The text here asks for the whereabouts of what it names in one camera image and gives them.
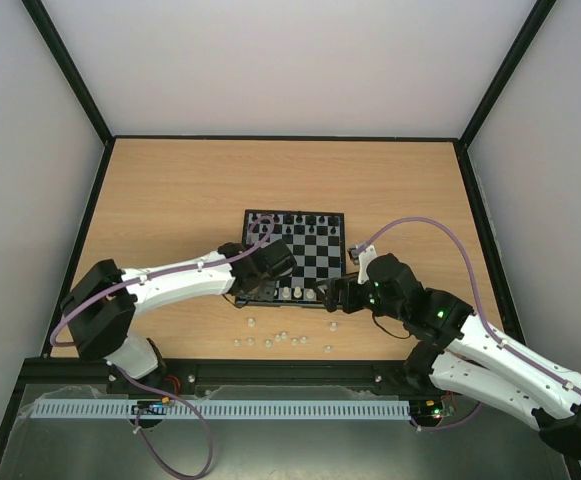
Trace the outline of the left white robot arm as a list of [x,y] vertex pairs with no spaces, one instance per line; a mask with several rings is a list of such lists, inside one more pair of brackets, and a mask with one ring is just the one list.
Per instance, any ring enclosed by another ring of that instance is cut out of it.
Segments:
[[158,308],[203,296],[247,296],[296,267],[281,240],[247,248],[226,243],[204,256],[141,269],[96,263],[64,297],[55,347],[74,347],[83,361],[105,361],[132,379],[157,387],[168,376],[155,343],[131,330],[133,320]]

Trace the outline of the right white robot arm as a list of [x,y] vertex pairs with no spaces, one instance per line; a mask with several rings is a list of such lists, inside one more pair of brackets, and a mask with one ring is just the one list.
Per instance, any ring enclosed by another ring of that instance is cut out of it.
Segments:
[[581,373],[548,360],[484,320],[453,294],[424,287],[394,255],[359,262],[357,273],[315,284],[327,310],[400,321],[417,339],[408,384],[435,387],[503,411],[560,454],[581,460]]

